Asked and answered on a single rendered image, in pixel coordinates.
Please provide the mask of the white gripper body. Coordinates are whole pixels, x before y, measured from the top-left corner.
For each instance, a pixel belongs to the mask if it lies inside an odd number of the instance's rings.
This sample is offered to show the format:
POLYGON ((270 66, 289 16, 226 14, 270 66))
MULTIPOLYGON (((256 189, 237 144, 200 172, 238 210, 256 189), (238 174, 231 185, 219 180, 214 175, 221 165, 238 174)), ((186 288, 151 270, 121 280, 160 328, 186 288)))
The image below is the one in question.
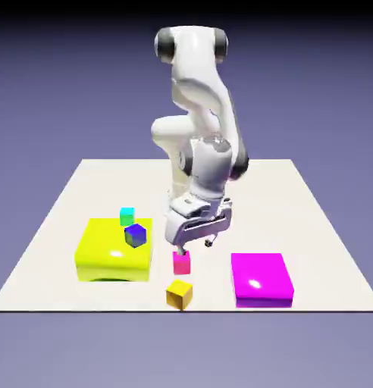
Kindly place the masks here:
POLYGON ((209 238, 230 227, 230 198, 206 201, 199 198, 176 198, 166 217, 165 239, 173 246, 181 241, 209 238))

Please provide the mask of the small pink cube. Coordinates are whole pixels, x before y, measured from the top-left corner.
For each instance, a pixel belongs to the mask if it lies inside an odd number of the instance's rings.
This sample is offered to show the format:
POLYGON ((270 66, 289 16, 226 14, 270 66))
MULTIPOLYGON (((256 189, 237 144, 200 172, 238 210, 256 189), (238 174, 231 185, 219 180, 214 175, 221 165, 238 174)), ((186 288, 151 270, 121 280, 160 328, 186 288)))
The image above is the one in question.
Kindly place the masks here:
POLYGON ((177 251, 173 251, 173 269, 174 275, 187 275, 191 272, 191 260, 190 253, 185 251, 183 254, 179 254, 177 251))

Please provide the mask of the small yellow cube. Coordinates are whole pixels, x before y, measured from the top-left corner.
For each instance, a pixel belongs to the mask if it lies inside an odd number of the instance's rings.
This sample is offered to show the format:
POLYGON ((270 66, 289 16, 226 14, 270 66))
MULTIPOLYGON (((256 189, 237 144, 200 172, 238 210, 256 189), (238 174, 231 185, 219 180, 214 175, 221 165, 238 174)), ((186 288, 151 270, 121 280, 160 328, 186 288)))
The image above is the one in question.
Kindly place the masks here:
POLYGON ((193 285, 191 283, 174 280, 166 289, 166 302, 168 305, 183 311, 193 297, 193 285))

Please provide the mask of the small blue cube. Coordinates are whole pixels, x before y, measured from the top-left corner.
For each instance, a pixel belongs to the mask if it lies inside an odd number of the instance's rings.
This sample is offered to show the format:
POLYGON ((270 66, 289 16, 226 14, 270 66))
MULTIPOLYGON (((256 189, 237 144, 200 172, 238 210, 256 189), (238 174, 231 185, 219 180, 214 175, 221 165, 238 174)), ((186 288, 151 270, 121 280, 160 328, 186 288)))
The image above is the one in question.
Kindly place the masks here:
POLYGON ((129 246, 137 248, 147 242, 146 228, 141 224, 132 224, 125 227, 124 238, 129 246))

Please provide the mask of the small cyan cube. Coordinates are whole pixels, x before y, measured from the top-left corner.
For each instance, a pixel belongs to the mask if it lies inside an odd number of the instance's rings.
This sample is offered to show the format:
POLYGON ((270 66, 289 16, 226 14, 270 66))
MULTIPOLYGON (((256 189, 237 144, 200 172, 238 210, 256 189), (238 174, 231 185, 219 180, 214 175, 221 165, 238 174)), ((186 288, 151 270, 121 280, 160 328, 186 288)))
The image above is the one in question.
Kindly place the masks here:
POLYGON ((128 227, 135 223, 135 208, 134 207, 122 207, 119 212, 120 225, 122 227, 128 227))

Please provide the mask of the large magenta box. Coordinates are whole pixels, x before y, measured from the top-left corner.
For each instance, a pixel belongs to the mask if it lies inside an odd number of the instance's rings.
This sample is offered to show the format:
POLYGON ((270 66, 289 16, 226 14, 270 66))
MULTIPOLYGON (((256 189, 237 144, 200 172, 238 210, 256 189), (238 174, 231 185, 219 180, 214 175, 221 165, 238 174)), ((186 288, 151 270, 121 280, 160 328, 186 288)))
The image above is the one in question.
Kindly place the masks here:
POLYGON ((237 308, 289 308, 294 287, 281 253, 232 253, 237 308))

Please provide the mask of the large yellow box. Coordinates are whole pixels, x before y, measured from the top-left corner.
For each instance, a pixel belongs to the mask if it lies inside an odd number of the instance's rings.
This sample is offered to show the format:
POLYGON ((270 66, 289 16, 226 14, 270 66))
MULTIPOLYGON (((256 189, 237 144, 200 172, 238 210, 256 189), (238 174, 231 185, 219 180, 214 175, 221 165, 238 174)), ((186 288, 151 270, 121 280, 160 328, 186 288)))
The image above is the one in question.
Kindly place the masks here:
POLYGON ((91 218, 74 254, 80 281, 149 279, 152 257, 152 219, 137 218, 146 228, 147 242, 137 248, 125 242, 117 218, 91 218))

